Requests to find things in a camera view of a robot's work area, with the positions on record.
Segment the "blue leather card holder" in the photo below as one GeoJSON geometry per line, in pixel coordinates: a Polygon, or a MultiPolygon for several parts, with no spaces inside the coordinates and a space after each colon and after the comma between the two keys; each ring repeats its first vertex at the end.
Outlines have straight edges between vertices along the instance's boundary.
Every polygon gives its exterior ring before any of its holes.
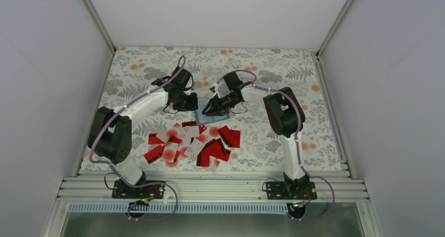
{"type": "Polygon", "coordinates": [[[205,106],[206,104],[204,102],[198,102],[198,109],[194,111],[194,118],[198,125],[211,124],[230,119],[229,114],[220,116],[208,116],[202,114],[205,106]]]}

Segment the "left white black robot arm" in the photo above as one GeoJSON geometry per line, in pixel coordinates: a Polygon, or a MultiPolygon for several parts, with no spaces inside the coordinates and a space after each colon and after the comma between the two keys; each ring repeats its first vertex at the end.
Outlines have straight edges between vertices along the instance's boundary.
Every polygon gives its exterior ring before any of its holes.
{"type": "Polygon", "coordinates": [[[191,93],[194,79],[178,66],[171,76],[162,77],[141,95],[117,107],[102,106],[94,115],[87,146],[92,163],[108,165],[125,183],[125,191],[134,198],[146,191],[144,172],[130,155],[133,131],[156,109],[173,105],[179,112],[197,109],[197,94],[191,93]]]}

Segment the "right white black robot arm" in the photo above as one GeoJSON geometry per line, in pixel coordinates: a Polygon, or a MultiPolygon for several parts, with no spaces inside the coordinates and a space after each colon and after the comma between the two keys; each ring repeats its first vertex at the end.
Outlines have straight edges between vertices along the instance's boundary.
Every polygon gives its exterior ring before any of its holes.
{"type": "Polygon", "coordinates": [[[277,90],[260,87],[254,81],[242,82],[237,72],[241,70],[229,72],[214,83],[211,88],[214,95],[202,114],[228,114],[231,108],[243,102],[263,104],[269,124],[280,137],[283,148],[284,192],[289,198],[296,199],[304,193],[304,186],[310,182],[301,159],[304,112],[289,87],[277,90]]]}

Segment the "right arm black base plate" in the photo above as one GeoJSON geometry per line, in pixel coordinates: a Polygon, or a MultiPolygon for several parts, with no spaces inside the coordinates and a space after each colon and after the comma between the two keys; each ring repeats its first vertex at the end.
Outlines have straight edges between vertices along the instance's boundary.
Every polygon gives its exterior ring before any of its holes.
{"type": "Polygon", "coordinates": [[[268,200],[316,200],[314,182],[308,182],[298,188],[289,188],[284,181],[267,181],[265,191],[268,200]]]}

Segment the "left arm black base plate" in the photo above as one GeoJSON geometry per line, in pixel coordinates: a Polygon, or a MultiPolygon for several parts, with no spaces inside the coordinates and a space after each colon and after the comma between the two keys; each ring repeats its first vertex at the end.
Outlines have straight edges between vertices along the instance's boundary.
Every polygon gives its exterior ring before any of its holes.
{"type": "Polygon", "coordinates": [[[121,179],[114,182],[111,197],[113,199],[162,199],[165,183],[134,188],[125,184],[121,179]]]}

